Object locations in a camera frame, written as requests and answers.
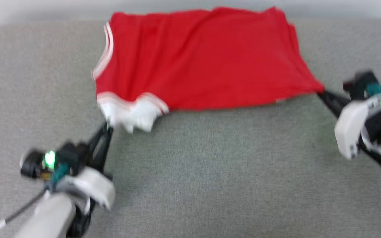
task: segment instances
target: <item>clothing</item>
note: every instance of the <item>clothing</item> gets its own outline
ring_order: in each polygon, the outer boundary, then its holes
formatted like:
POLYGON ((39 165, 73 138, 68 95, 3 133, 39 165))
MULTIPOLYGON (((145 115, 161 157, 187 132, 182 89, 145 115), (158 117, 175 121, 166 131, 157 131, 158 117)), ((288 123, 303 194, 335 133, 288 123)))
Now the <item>clothing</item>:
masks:
POLYGON ((321 92, 284 12, 216 8, 132 15, 115 12, 92 75, 113 126, 151 131, 174 110, 275 103, 321 92))

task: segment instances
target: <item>red fabric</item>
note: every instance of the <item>red fabric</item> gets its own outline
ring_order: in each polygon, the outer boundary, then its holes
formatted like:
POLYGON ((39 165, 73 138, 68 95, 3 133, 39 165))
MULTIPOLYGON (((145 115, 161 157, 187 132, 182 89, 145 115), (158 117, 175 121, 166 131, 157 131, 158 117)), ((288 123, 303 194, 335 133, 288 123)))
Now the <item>red fabric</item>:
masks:
POLYGON ((133 102, 149 92, 172 111, 249 107, 323 90, 300 56, 295 27, 276 8, 116 12, 109 24, 113 53, 95 78, 97 95, 133 102))

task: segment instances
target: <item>white background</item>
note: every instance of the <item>white background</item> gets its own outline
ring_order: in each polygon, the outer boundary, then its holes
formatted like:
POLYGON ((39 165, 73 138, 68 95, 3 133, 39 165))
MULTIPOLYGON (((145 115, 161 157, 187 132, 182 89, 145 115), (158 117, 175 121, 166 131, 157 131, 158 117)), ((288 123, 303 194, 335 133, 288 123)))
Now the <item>white background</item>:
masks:
POLYGON ((232 6, 283 8, 291 17, 381 18, 381 0, 0 0, 0 25, 41 20, 105 20, 113 11, 154 12, 232 6))

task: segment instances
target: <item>black cable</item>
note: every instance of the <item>black cable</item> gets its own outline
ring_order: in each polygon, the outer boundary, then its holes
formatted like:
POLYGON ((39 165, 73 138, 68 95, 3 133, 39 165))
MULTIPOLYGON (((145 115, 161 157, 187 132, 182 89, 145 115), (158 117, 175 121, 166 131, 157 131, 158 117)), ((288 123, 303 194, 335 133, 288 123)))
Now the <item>black cable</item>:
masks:
POLYGON ((9 215, 7 218, 0 220, 0 230, 4 228, 8 223, 10 223, 12 220, 14 220, 18 215, 25 212, 33 203, 37 202, 44 194, 46 190, 42 190, 40 193, 38 193, 35 197, 33 197, 29 202, 27 202, 24 206, 22 206, 20 209, 9 215))

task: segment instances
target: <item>gray fabric surface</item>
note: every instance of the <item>gray fabric surface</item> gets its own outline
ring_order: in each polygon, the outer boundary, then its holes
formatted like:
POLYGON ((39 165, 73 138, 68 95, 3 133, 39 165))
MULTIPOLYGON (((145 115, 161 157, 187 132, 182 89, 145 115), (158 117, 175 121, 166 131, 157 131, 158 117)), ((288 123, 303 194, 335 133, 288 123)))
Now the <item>gray fabric surface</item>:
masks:
MULTIPOLYGON (((365 68, 381 80, 381 20, 293 22, 326 87, 341 92, 365 68)), ((0 219, 41 188, 19 175, 28 148, 87 139, 103 122, 90 76, 105 44, 102 25, 0 28, 0 219)), ((117 130, 107 161, 117 200, 111 212, 97 209, 87 237, 381 238, 381 168, 366 155, 340 156, 335 122, 305 96, 175 112, 150 134, 117 130)))

